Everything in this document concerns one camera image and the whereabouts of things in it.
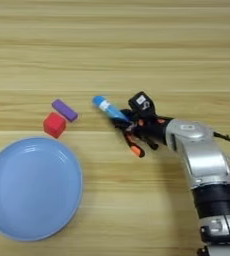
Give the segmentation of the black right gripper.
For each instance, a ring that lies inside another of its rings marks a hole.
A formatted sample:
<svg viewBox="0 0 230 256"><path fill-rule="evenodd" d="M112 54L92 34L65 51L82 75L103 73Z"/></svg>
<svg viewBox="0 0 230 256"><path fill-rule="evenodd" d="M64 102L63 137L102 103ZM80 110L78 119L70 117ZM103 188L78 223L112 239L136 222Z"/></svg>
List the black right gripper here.
<svg viewBox="0 0 230 256"><path fill-rule="evenodd" d="M132 135L144 141L158 141L166 145L166 129L172 121L170 117L151 116L141 118L130 109L122 109L121 112L132 122L120 118L112 120L113 125L121 131L131 132Z"/></svg>

